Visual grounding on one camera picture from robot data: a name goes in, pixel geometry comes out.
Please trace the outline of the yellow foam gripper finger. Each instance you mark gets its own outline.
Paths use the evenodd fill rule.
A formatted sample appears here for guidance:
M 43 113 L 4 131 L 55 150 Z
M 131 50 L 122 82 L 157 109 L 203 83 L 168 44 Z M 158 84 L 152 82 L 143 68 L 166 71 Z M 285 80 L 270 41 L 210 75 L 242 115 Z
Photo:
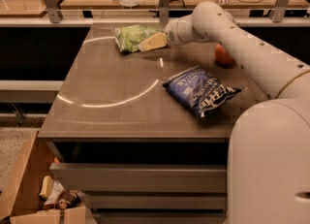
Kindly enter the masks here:
M 162 32 L 156 33 L 139 44 L 140 51 L 148 51 L 163 48 L 167 44 L 166 35 Z

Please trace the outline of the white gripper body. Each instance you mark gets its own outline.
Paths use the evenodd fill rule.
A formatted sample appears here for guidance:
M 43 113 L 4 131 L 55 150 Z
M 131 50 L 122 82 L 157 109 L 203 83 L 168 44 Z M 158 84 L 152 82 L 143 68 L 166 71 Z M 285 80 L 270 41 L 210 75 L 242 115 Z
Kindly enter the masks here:
M 202 40 L 202 36 L 193 28 L 191 16 L 183 16 L 171 20 L 165 28 L 165 34 L 168 43 L 172 46 L 200 42 Z

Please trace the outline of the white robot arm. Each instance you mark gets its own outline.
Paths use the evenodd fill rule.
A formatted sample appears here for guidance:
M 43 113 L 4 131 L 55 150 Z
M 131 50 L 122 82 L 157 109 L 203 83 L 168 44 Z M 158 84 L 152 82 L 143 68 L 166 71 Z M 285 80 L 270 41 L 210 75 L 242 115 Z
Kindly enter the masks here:
M 229 224 L 310 224 L 309 68 L 240 29 L 213 2 L 166 27 L 173 45 L 218 42 L 268 95 L 232 128 Z

